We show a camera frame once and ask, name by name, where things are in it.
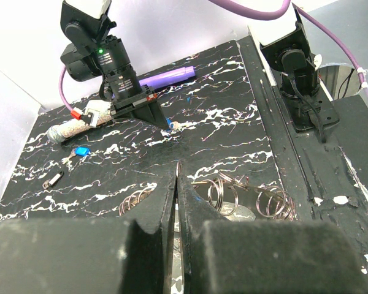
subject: purple marker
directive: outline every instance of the purple marker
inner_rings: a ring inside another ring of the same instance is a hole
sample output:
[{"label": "purple marker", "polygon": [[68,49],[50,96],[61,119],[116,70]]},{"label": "purple marker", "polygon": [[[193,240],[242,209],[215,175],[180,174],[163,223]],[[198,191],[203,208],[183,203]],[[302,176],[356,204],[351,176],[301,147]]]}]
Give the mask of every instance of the purple marker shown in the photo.
[{"label": "purple marker", "polygon": [[144,80],[140,80],[139,83],[141,86],[147,85],[149,87],[153,87],[154,89],[159,89],[181,81],[185,81],[194,76],[195,70],[193,66],[182,67],[181,69],[175,69],[170,72],[155,75],[154,77],[145,78]]}]

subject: purple cable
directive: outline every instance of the purple cable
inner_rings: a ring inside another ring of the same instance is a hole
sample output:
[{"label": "purple cable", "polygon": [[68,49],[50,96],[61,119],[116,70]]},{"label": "purple cable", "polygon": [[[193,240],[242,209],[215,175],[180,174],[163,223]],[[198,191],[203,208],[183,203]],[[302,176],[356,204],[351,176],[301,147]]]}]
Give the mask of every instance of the purple cable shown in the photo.
[{"label": "purple cable", "polygon": [[281,8],[279,8],[278,10],[274,12],[263,12],[253,10],[251,8],[245,7],[230,0],[209,0],[209,1],[230,12],[241,15],[242,17],[252,18],[253,20],[276,20],[285,14],[290,5],[290,0],[283,0]]},{"label": "purple cable", "polygon": [[69,105],[66,96],[64,96],[64,92],[63,92],[63,81],[64,81],[64,76],[66,74],[66,67],[64,66],[63,70],[61,71],[60,74],[60,79],[59,79],[59,93],[60,93],[60,97],[61,97],[61,101],[63,101],[64,105],[69,109],[69,111],[71,112],[73,110],[73,108],[71,107],[71,105]]},{"label": "purple cable", "polygon": [[[317,26],[318,28],[320,28],[327,36],[329,36],[335,43],[337,43],[337,45],[348,56],[348,58],[350,59],[352,65],[355,67],[356,70],[358,70],[361,67],[358,64],[357,59],[353,56],[352,52],[348,49],[348,47],[344,43],[342,43],[342,41],[336,35],[334,35],[328,28],[326,28],[325,26],[323,26],[319,21],[317,21],[316,19],[314,19],[313,17],[311,17],[307,12],[303,11],[302,9],[300,9],[299,7],[297,7],[294,4],[293,4],[293,6],[295,6],[295,8],[297,8],[297,11],[303,17],[305,17],[306,19],[308,19],[308,21],[310,21],[315,26]],[[362,72],[358,73],[358,78],[360,80],[360,84],[363,84],[363,83],[366,82],[366,77],[365,77],[365,75]],[[367,98],[368,98],[368,88],[364,88],[364,92],[365,92],[365,94],[367,95]]]}]

